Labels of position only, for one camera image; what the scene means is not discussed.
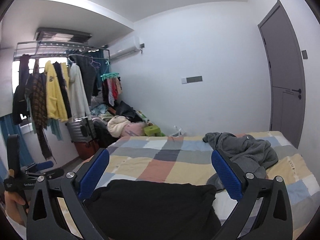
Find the person's left hand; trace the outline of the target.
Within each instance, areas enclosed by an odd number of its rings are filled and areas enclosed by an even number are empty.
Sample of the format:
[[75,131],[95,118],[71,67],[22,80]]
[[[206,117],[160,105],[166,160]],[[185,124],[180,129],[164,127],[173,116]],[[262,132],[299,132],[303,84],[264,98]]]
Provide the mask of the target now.
[[18,205],[24,206],[25,200],[17,192],[4,192],[5,197],[5,211],[6,214],[16,223],[25,226],[20,212],[18,210]]

